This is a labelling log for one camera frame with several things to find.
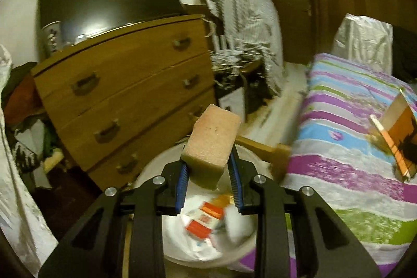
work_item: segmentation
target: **sponge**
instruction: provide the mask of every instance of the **sponge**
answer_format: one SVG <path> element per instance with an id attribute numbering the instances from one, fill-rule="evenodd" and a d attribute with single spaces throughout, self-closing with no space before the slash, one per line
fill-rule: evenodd
<path id="1" fill-rule="evenodd" d="M 195 122 L 181 159 L 188 165 L 190 179 L 198 186 L 217 188 L 240 124 L 237 114 L 212 104 Z"/>

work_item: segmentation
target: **silver screw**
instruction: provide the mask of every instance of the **silver screw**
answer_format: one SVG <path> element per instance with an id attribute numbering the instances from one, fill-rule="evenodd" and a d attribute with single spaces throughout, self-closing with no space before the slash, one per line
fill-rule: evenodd
<path id="1" fill-rule="evenodd" d="M 304 186 L 301 189 L 301 192 L 303 192 L 306 196 L 312 196 L 314 194 L 314 189 L 309 186 Z"/>
<path id="2" fill-rule="evenodd" d="M 164 184 L 165 178 L 162 176 L 156 176 L 153 178 L 152 182 L 156 185 L 161 185 L 161 184 Z"/>
<path id="3" fill-rule="evenodd" d="M 263 184 L 264 182 L 266 182 L 266 178 L 263 175 L 256 175 L 254 177 L 254 182 L 258 184 Z"/>
<path id="4" fill-rule="evenodd" d="M 106 196 L 108 196 L 108 197 L 112 197 L 112 196 L 114 196 L 116 193 L 117 193 L 117 189 L 116 189 L 116 188 L 107 188 L 107 189 L 104 191 L 104 194 L 105 194 Z"/>

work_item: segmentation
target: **colorful bedspread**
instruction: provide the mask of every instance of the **colorful bedspread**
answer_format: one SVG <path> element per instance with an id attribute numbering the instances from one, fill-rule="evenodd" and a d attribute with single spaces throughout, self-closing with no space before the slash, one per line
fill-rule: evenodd
<path id="1" fill-rule="evenodd" d="M 417 181 L 396 180 L 393 156 L 366 135 L 369 115 L 381 116 L 401 87 L 416 115 L 417 96 L 406 83 L 329 54 L 317 55 L 283 183 L 295 190 L 312 186 L 362 242 L 383 276 L 417 233 Z"/>

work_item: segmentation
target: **dresser top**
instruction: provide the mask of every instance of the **dresser top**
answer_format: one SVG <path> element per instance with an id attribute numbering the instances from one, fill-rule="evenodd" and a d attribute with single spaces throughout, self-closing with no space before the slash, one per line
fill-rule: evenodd
<path id="1" fill-rule="evenodd" d="M 98 36 L 86 39 L 76 45 L 68 46 L 64 48 L 63 50 L 60 50 L 56 53 L 54 53 L 51 57 L 45 59 L 44 61 L 40 62 L 38 65 L 36 65 L 32 70 L 32 76 L 38 76 L 42 72 L 46 71 L 47 69 L 51 68 L 55 64 L 59 63 L 60 61 L 67 59 L 71 57 L 74 54 L 77 54 L 83 50 L 86 50 L 87 48 L 90 48 L 91 46 L 103 43 L 105 41 L 108 41 L 110 39 L 120 37 L 126 34 L 130 34 L 132 32 L 145 30 L 151 27 L 157 27 L 160 25 L 166 25 L 171 23 L 177 23 L 181 21 L 189 21 L 189 20 L 195 20 L 201 18 L 201 14 L 191 14 L 191 15 L 185 15 L 185 16 L 175 16 L 175 17 L 168 17 L 163 19 L 156 19 L 154 21 L 145 21 L 141 23 L 135 23 L 132 25 L 126 25 L 124 27 L 120 27 L 114 30 L 107 31 L 103 34 L 100 34 Z"/>

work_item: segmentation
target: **wooden dresser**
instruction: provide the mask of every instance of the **wooden dresser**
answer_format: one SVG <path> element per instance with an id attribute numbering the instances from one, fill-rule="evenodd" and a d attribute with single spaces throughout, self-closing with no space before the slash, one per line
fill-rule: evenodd
<path id="1" fill-rule="evenodd" d="M 130 182 L 215 103 L 201 15 L 115 29 L 32 75 L 65 148 L 102 190 Z"/>

